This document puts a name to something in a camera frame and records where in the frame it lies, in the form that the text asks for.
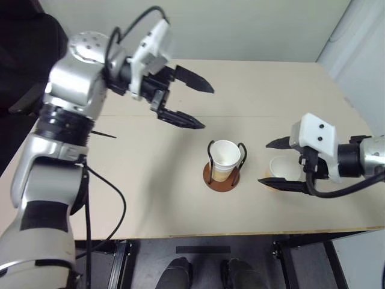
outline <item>black tape strip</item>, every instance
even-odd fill
[[[20,231],[37,228],[52,228],[68,232],[68,205],[45,200],[28,202],[23,215]]]
[[[177,246],[177,254],[219,254],[231,253],[230,246]]]
[[[8,268],[0,270],[0,278],[7,274]]]
[[[35,261],[35,266],[57,266],[72,269],[71,263],[59,259],[40,259]]]

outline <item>black cable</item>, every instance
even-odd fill
[[[100,242],[98,245],[96,245],[95,247],[92,247],[91,248],[91,252],[95,251],[95,250],[98,250],[98,248],[101,248],[102,246],[104,246],[105,243],[107,243],[111,237],[116,233],[116,231],[118,231],[120,225],[122,224],[123,222],[123,219],[125,218],[125,215],[126,215],[126,209],[127,209],[127,204],[126,204],[126,199],[125,197],[123,196],[123,194],[121,193],[121,191],[115,187],[115,185],[113,185],[112,183],[110,183],[109,181],[107,181],[105,178],[103,178],[102,176],[100,176],[97,172],[95,172],[93,169],[91,169],[88,165],[84,165],[87,170],[92,173],[94,176],[97,176],[99,179],[101,179],[103,182],[105,182],[106,184],[108,184],[111,188],[113,188],[118,194],[119,196],[121,197],[122,199],[122,202],[123,202],[123,212],[122,212],[122,216],[120,217],[120,220],[118,222],[118,224],[116,225],[115,229],[110,233],[110,235],[102,242]],[[78,256],[76,256],[76,259],[79,259],[79,258],[82,258],[86,256],[86,253],[81,253],[79,254]]]
[[[126,38],[127,34],[129,34],[131,32],[131,30],[143,19],[145,18],[148,14],[150,14],[152,11],[159,11],[161,14],[162,14],[162,17],[164,20],[167,21],[167,23],[169,23],[168,19],[167,19],[167,16],[166,16],[166,13],[164,12],[164,10],[162,9],[162,7],[160,6],[151,6],[150,8],[148,8],[146,11],[144,11],[142,14],[140,14],[131,24],[130,26],[128,26],[128,28],[126,29],[126,31],[123,33],[121,39],[118,41],[118,43],[120,43],[124,38]]]
[[[361,182],[358,182],[354,185],[351,185],[350,187],[347,188],[342,188],[337,191],[330,191],[330,192],[321,192],[317,191],[317,189],[314,186],[313,183],[313,173],[307,173],[306,174],[306,186],[307,189],[309,190],[310,194],[317,196],[317,197],[322,197],[324,199],[331,199],[334,197],[342,197],[346,196],[347,194],[354,193],[356,191],[362,190],[364,188],[370,187],[371,185],[374,185],[378,182],[384,181],[385,180],[385,172],[378,173],[368,179],[364,179]]]
[[[86,256],[85,260],[85,286],[87,289],[91,289],[91,219],[90,219],[90,198],[88,197],[87,189],[87,198],[85,201],[85,226],[87,230],[87,241],[86,241]]]
[[[122,37],[122,33],[121,33],[119,27],[115,27],[114,30],[112,31],[112,33],[108,39],[106,51],[104,53],[104,73],[106,76],[106,81],[109,81],[109,67],[108,67],[108,65],[109,65],[109,62],[108,62],[109,51],[111,50],[112,43],[115,40],[116,35],[118,35],[117,43],[119,43],[120,39]]]
[[[126,29],[126,31],[123,33],[122,35],[122,32],[120,31],[120,28],[119,27],[115,27],[114,30],[112,31],[109,39],[108,39],[108,43],[107,43],[107,47],[106,47],[106,51],[104,53],[104,72],[105,72],[105,76],[106,76],[106,79],[109,80],[109,61],[108,61],[108,57],[109,57],[109,51],[111,50],[111,47],[112,47],[112,43],[114,42],[115,40],[115,36],[118,35],[118,38],[117,38],[117,41],[116,43],[120,43],[126,36],[127,34],[129,34],[131,32],[131,30],[144,18],[146,17],[149,13],[151,13],[152,11],[159,11],[161,14],[162,14],[162,17],[164,20],[167,21],[167,23],[169,23],[167,17],[166,17],[166,13],[164,12],[164,10],[162,9],[162,7],[160,6],[151,6],[150,8],[148,8],[146,11],[144,11],[142,14],[140,14],[129,26],[128,28]]]

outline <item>black wire cup holder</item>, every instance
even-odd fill
[[[247,150],[243,143],[238,143],[238,147],[242,147],[244,151],[244,156],[242,161],[238,164],[237,167],[235,167],[229,177],[223,181],[223,182],[217,182],[212,178],[212,170],[214,168],[214,160],[212,159],[211,153],[210,153],[210,147],[215,141],[210,141],[208,147],[207,147],[207,153],[209,155],[210,162],[208,162],[205,165],[205,168],[203,169],[203,180],[205,181],[206,185],[209,186],[211,189],[215,191],[230,191],[233,188],[236,187],[236,185],[239,182],[239,179],[241,177],[240,171],[242,166],[244,165],[246,158],[247,158]]]

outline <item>black metal frame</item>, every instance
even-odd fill
[[[273,242],[273,255],[281,262],[286,288],[300,289],[297,274],[295,272],[294,262],[291,256],[291,248],[322,242],[324,244],[338,289],[349,289],[332,240],[355,235],[358,233],[361,233],[361,231],[291,235],[287,239]]]
[[[100,241],[92,241],[94,247]],[[77,249],[85,250],[85,241],[75,242]],[[132,240],[114,240],[105,243],[98,251],[114,254],[108,289],[130,288],[138,243]]]

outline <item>floor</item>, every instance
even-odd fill
[[[192,288],[221,289],[220,262],[239,258],[251,264],[262,276],[269,289],[285,289],[280,261],[273,258],[272,242],[277,237],[223,236],[188,237],[140,240],[131,289],[151,289],[167,265],[178,257],[186,257],[194,268]],[[176,253],[178,250],[205,251],[200,253]],[[300,288],[337,289],[328,258],[322,244],[313,244],[292,249],[292,257]],[[92,288],[108,287],[113,256],[93,253]],[[77,262],[78,271],[83,272],[85,259]],[[83,279],[78,288],[85,288]]]

